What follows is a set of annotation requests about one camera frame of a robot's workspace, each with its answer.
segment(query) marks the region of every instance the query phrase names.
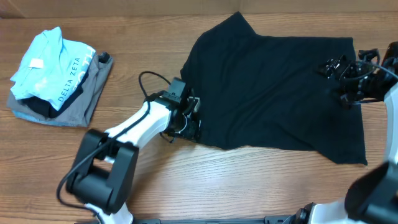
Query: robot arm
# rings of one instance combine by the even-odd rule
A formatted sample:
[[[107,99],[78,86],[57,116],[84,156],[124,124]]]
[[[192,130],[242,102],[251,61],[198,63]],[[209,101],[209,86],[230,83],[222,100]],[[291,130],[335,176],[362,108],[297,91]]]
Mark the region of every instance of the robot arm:
[[[191,92],[183,81],[174,78],[167,91],[149,96],[149,111],[145,101],[136,114],[119,126],[105,133],[89,130],[83,137],[73,167],[149,112],[109,147],[79,166],[67,180],[67,191],[86,207],[95,210],[105,222],[103,224],[132,223],[125,201],[131,193],[139,151],[161,132],[192,141],[198,137],[200,120],[195,109],[197,111],[199,100],[190,96]],[[111,171],[95,166],[94,159],[111,163]]]
[[[376,50],[359,53],[360,59],[367,62],[370,62],[375,55],[378,55]],[[398,80],[385,70],[398,72],[398,42],[390,44],[382,63],[384,69],[380,68],[376,73],[373,68],[357,65],[356,62],[347,61],[344,57],[334,62],[331,60],[326,67],[324,75],[336,78],[341,84],[343,105],[353,105],[364,98],[384,100],[387,109],[385,163],[354,182],[345,199],[329,204],[313,205],[307,209],[302,208],[300,212],[304,213],[304,216],[309,214],[305,217],[304,223],[396,224],[398,223]]]

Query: white label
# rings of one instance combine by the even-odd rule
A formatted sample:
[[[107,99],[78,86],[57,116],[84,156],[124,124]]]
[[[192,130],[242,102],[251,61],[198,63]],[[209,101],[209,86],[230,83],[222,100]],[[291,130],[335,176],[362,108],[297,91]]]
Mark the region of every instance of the white label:
[[[29,64],[29,68],[44,68],[44,61],[43,59],[39,58],[32,58]]]

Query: folded gray shirt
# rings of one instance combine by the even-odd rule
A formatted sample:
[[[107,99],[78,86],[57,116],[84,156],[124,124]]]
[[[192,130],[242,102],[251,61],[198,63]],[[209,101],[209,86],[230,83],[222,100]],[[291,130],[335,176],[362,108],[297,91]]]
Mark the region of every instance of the folded gray shirt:
[[[98,59],[99,56],[95,55],[88,67],[88,77],[81,85],[83,93],[56,118],[46,118],[32,111],[27,105],[22,104],[21,100],[16,100],[11,91],[8,96],[7,107],[12,109],[17,118],[36,123],[55,126],[88,127],[113,64],[112,57],[106,63],[101,63]]]

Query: black fabric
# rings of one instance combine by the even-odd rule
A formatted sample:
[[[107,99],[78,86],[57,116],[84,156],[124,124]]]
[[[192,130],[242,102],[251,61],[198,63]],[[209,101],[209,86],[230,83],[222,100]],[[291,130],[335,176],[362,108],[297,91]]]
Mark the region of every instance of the black fabric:
[[[108,62],[108,60],[111,58],[111,56],[108,54],[108,53],[106,53],[106,52],[102,52],[102,54],[100,54],[99,56],[98,56],[98,62],[99,63],[106,63],[106,62]]]
[[[338,164],[367,164],[361,107],[344,110],[339,84],[318,75],[352,38],[257,35],[240,13],[199,37],[181,70],[200,97],[199,143],[316,150]]]
[[[62,114],[82,93],[83,88],[81,85],[86,81],[88,77],[88,71],[85,73],[81,82],[77,86],[76,90],[63,102],[61,108],[57,111],[51,106],[46,100],[42,100],[39,97],[33,96],[22,100],[22,103],[27,105],[32,111],[45,116],[46,118],[56,118]]]

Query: folded clothes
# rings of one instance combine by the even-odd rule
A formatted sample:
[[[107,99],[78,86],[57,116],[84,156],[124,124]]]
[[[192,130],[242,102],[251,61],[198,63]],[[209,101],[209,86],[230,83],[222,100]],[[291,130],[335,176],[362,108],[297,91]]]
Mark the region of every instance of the folded clothes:
[[[113,64],[113,58],[107,53],[95,55],[87,70],[86,79],[81,84],[82,92],[70,103],[70,106],[55,118],[48,118],[36,113],[22,100],[17,100],[10,92],[7,107],[16,117],[36,123],[54,126],[83,126],[87,127],[93,115],[94,109],[105,85],[109,71]]]
[[[98,61],[100,63],[106,63],[109,58],[110,55],[104,52],[99,56]],[[60,114],[62,114],[75,101],[75,99],[83,93],[82,84],[86,81],[87,77],[88,72],[85,73],[76,90],[69,96],[67,100],[65,100],[59,110],[53,108],[48,101],[42,100],[36,96],[30,97],[28,99],[23,99],[22,103],[27,105],[32,111],[35,111],[36,113],[41,114],[46,118],[56,118],[57,116],[60,116]]]
[[[81,42],[62,38],[61,28],[37,35],[11,81],[17,100],[36,96],[59,110],[76,90],[95,50]]]
[[[335,163],[367,164],[361,107],[344,110],[338,82],[316,69],[352,38],[257,35],[240,13],[203,33],[181,70],[200,97],[199,143],[316,150]]]

